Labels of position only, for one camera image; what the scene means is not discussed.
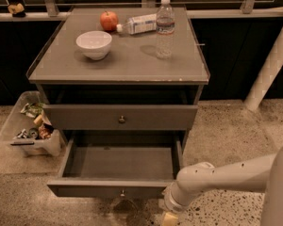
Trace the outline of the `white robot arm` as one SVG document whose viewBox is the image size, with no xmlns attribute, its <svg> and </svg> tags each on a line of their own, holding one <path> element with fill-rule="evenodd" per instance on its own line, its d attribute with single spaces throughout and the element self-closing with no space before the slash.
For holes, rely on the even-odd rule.
<svg viewBox="0 0 283 226">
<path fill-rule="evenodd" d="M 214 189 L 263 192 L 260 226 L 283 226 L 283 146 L 277 153 L 218 168 L 203 162 L 181 169 L 164 190 L 161 226 L 175 226 L 194 199 Z"/>
</svg>

